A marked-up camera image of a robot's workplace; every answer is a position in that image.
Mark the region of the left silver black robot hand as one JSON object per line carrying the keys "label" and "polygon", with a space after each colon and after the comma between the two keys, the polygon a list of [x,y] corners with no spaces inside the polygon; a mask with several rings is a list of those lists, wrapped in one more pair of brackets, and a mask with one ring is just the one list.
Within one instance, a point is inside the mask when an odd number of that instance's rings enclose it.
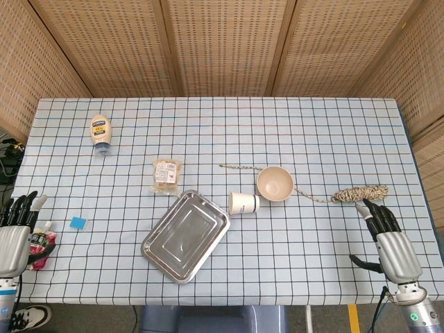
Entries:
{"label": "left silver black robot hand", "polygon": [[1,207],[1,277],[15,278],[27,266],[48,257],[55,244],[47,244],[38,253],[31,252],[31,240],[46,195],[33,191],[17,199],[10,198]]}

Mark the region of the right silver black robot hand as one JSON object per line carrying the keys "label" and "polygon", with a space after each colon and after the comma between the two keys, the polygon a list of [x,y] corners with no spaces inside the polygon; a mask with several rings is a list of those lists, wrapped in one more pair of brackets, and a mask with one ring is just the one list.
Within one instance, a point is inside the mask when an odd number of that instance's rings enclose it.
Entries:
{"label": "right silver black robot hand", "polygon": [[364,270],[385,274],[394,284],[410,284],[418,281],[422,275],[422,267],[410,238],[401,231],[392,211],[367,199],[364,200],[363,206],[356,204],[355,208],[366,222],[379,261],[364,262],[356,255],[350,255],[351,261]]}

